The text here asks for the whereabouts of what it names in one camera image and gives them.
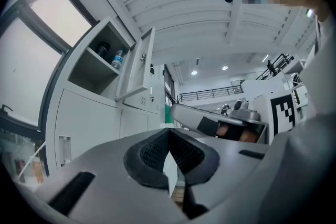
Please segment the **cabinet shelf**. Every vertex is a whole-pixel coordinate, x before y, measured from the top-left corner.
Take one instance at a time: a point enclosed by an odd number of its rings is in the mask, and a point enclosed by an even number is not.
[[[108,64],[91,48],[87,48],[73,69],[69,81],[96,94],[100,94],[119,71]]]

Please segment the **water bottle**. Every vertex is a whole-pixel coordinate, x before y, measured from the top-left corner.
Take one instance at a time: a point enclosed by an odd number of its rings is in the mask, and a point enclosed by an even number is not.
[[[117,70],[120,69],[121,64],[122,64],[122,54],[123,54],[123,50],[118,50],[111,64]]]

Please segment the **open cabinet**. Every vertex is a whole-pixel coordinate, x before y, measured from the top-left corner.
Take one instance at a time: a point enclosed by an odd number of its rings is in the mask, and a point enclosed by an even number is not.
[[[150,88],[150,68],[155,28],[135,44],[129,44],[111,18],[106,18],[89,31],[75,48],[74,62],[67,78],[86,91],[120,101]],[[110,48],[104,57],[95,53],[101,42]],[[123,50],[120,70],[111,63],[118,50]]]

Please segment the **black metal railing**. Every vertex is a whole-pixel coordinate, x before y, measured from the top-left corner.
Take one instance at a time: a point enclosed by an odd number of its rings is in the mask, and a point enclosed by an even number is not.
[[[276,74],[284,69],[290,62],[294,60],[294,56],[291,54],[281,54],[274,62],[273,66]],[[268,80],[273,78],[273,74],[270,73],[269,69],[266,69],[256,80]]]
[[[181,93],[180,100],[181,102],[187,102],[187,101],[195,101],[195,100],[201,100],[201,99],[222,97],[222,96],[227,96],[227,95],[234,95],[234,94],[239,94],[239,93],[244,93],[241,85],[207,90],[207,91]]]

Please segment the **recessed light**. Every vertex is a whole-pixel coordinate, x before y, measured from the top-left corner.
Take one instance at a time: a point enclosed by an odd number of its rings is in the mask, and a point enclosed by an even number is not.
[[[265,62],[265,60],[267,59],[268,55],[264,58],[264,60],[262,62]]]
[[[314,14],[314,11],[312,9],[308,9],[306,12],[306,16],[310,18]]]

